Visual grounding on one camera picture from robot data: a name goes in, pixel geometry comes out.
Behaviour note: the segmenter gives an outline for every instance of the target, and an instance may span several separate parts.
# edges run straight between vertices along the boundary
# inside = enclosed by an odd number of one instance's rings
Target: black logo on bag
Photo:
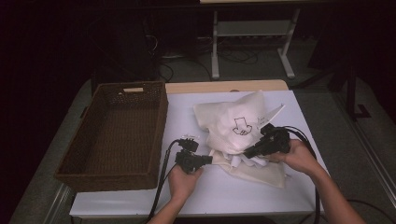
[[[234,119],[235,120],[235,128],[233,128],[233,132],[240,135],[247,135],[251,132],[252,127],[247,125],[247,121],[245,118]]]

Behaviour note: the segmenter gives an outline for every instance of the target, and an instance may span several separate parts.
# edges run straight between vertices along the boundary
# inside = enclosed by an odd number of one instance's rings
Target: white table surface
[[[205,145],[208,133],[202,131],[195,120],[193,105],[212,102],[232,102],[249,94],[240,92],[168,94],[168,114],[163,135],[163,155],[171,142],[184,134],[198,135],[196,154],[207,155]],[[271,122],[275,126],[293,126],[305,133],[318,162],[326,169],[304,115],[292,91],[263,91],[266,111],[281,104],[286,105]],[[176,153],[181,148],[174,145],[168,162],[173,166]],[[217,165],[206,165],[195,192],[190,196],[179,215],[201,216],[253,216],[258,214],[308,213],[315,210],[315,186],[307,175],[285,165],[286,187],[277,189],[261,183],[239,179],[225,173]],[[78,193],[70,215],[73,217],[145,217],[153,204],[156,189],[123,190]],[[169,187],[163,186],[157,211],[169,200]]]

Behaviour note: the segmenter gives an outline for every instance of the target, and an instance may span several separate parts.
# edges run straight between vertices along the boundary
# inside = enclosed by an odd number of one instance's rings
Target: drawstring bag
[[[199,127],[209,132],[206,143],[211,148],[212,164],[230,175],[284,188],[281,163],[248,159],[242,154],[262,137],[259,123],[265,116],[264,108],[262,91],[256,91],[235,102],[198,104],[193,110]]]

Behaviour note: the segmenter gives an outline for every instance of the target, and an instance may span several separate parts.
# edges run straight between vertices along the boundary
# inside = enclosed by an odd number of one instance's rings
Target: brown woven basket
[[[55,178],[77,192],[155,189],[167,108],[163,82],[100,85]]]

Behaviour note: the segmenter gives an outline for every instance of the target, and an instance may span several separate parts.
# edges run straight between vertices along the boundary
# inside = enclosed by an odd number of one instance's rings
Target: human hand
[[[204,168],[200,168],[195,173],[187,175],[179,165],[176,165],[169,174],[169,188],[171,200],[184,203],[194,192],[198,178],[201,176]]]
[[[288,154],[273,153],[270,156],[270,160],[283,161],[292,169],[303,172],[306,175],[312,175],[316,170],[322,169],[306,145],[297,139],[290,139],[290,152]]]

